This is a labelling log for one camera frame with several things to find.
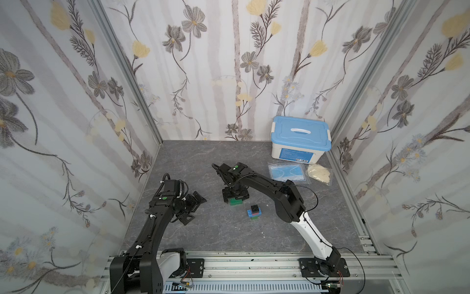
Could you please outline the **dark green long lego brick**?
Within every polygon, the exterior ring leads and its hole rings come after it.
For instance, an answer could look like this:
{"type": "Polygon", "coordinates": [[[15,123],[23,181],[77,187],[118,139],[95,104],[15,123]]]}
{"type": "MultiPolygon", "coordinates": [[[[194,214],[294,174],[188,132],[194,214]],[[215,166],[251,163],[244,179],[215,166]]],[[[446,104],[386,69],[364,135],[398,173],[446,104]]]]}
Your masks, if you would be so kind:
{"type": "Polygon", "coordinates": [[[230,198],[228,201],[229,205],[235,206],[235,205],[241,205],[243,204],[243,200],[241,199],[235,199],[235,198],[230,198]]]}

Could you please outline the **black lego brick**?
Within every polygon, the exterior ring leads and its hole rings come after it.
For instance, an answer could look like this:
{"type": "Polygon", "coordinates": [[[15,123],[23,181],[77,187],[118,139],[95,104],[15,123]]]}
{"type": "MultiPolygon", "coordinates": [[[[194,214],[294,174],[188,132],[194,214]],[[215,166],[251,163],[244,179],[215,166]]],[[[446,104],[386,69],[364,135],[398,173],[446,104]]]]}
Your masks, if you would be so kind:
{"type": "Polygon", "coordinates": [[[259,207],[258,207],[258,205],[252,205],[252,206],[251,206],[251,210],[252,210],[253,215],[259,214],[259,207]]]}

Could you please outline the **blue lego brick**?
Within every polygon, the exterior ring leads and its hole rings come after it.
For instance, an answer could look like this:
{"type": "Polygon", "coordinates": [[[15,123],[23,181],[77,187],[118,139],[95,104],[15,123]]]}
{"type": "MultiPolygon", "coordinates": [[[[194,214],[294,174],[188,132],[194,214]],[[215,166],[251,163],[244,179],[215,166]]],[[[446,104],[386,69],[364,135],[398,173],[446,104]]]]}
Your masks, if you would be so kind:
{"type": "Polygon", "coordinates": [[[250,219],[257,219],[262,215],[262,212],[260,208],[248,209],[247,215],[250,219]]]}

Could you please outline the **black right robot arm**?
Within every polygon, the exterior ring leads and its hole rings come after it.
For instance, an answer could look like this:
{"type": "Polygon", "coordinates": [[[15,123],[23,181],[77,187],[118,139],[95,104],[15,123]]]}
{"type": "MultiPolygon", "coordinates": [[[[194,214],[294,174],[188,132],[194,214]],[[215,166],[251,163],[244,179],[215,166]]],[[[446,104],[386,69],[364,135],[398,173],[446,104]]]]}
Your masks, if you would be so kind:
{"type": "Polygon", "coordinates": [[[242,163],[233,167],[226,164],[212,164],[212,167],[225,183],[222,190],[224,202],[247,200],[250,188],[268,196],[274,201],[278,217],[291,224],[310,246],[314,260],[318,262],[317,270],[320,274],[332,276],[339,271],[340,252],[326,241],[314,225],[294,182],[272,180],[242,163]]]}

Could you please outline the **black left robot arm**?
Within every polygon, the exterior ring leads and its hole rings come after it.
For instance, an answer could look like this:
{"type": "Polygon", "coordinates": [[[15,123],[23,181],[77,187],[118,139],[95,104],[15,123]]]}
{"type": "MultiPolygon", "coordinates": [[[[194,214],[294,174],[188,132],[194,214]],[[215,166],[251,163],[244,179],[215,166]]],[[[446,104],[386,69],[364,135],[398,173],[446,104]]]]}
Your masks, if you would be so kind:
{"type": "Polygon", "coordinates": [[[167,226],[176,221],[189,224],[193,213],[206,199],[198,192],[190,194],[185,181],[171,179],[165,174],[160,186],[149,202],[146,222],[133,245],[110,265],[110,290],[124,294],[133,284],[140,291],[161,294],[166,280],[187,271],[186,253],[183,249],[166,249],[158,253],[167,226]]]}

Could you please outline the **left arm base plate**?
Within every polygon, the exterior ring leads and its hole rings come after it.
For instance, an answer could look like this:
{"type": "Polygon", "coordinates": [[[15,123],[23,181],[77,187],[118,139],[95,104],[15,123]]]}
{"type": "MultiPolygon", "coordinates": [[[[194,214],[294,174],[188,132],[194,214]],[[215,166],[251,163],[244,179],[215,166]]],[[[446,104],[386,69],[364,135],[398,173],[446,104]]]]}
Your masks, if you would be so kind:
{"type": "Polygon", "coordinates": [[[190,258],[183,263],[182,278],[199,279],[203,278],[205,260],[203,258],[190,258]]]}

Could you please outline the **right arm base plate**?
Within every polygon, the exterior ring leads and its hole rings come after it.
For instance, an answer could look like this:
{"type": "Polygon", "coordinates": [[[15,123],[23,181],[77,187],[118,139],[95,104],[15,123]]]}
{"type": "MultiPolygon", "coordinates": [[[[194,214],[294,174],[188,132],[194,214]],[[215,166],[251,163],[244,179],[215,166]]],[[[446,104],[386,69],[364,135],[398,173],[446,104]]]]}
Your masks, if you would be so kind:
{"type": "Polygon", "coordinates": [[[351,276],[344,258],[333,266],[319,258],[299,258],[299,267],[304,278],[348,278],[351,276]]]}

